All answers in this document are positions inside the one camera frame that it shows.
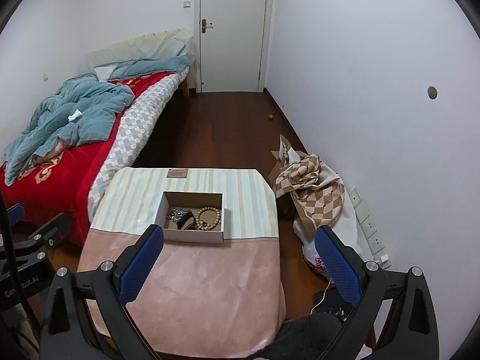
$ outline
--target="brown floor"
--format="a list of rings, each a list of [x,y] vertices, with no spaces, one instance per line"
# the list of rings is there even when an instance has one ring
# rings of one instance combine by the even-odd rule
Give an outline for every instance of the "brown floor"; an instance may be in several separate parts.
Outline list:
[[[278,150],[280,134],[302,149],[266,93],[208,93],[189,99],[176,93],[134,166],[257,169],[267,177],[275,165],[270,151]],[[296,319],[308,315],[314,293],[324,290],[328,282],[303,261],[292,222],[279,219],[278,225],[287,318]],[[79,247],[62,242],[54,250],[53,264],[76,271],[80,252]]]

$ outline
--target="metal screw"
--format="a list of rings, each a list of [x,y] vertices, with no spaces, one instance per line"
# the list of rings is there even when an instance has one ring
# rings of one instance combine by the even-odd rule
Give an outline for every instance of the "metal screw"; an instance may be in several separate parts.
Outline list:
[[[102,265],[100,265],[100,268],[102,271],[109,271],[110,269],[113,268],[113,263],[112,261],[105,261],[102,263]]]
[[[367,269],[369,271],[377,271],[378,270],[378,264],[374,261],[368,261],[367,262]]]
[[[422,276],[423,275],[423,272],[420,268],[418,268],[417,266],[414,266],[412,268],[412,273],[415,275],[415,276]]]
[[[65,268],[64,266],[62,268],[59,268],[57,271],[57,275],[60,276],[61,278],[65,276],[68,273],[68,269]]]

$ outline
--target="light switch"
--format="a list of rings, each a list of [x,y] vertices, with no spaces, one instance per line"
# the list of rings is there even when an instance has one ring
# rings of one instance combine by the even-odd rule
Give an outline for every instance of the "light switch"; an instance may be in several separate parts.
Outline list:
[[[350,193],[350,200],[352,200],[353,207],[358,206],[362,201],[362,198],[360,197],[356,188]]]
[[[363,223],[363,221],[369,217],[370,211],[363,200],[357,207],[355,207],[355,213],[357,214],[357,219],[360,223]]]

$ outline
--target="blue gripper pad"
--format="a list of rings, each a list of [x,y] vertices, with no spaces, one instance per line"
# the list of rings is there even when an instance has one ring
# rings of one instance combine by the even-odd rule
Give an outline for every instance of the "blue gripper pad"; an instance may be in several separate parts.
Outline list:
[[[8,209],[8,219],[10,221],[10,226],[15,225],[20,222],[25,216],[25,209],[20,204],[15,204],[13,207]]]
[[[155,226],[152,234],[143,243],[120,277],[118,299],[125,306],[137,299],[145,280],[163,249],[163,230]]]
[[[362,298],[359,277],[322,227],[315,233],[315,249],[343,300],[356,306]]]

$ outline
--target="white tissue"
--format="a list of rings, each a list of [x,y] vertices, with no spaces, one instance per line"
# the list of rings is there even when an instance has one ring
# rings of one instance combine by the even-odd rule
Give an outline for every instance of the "white tissue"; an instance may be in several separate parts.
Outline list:
[[[301,161],[300,156],[293,148],[289,150],[289,165],[298,164]]]
[[[111,64],[110,66],[96,67],[94,70],[97,73],[98,81],[100,81],[101,83],[106,83],[116,68],[116,64]]]
[[[72,115],[68,117],[69,122],[73,122],[78,117],[82,116],[82,113],[79,110],[76,110]]]

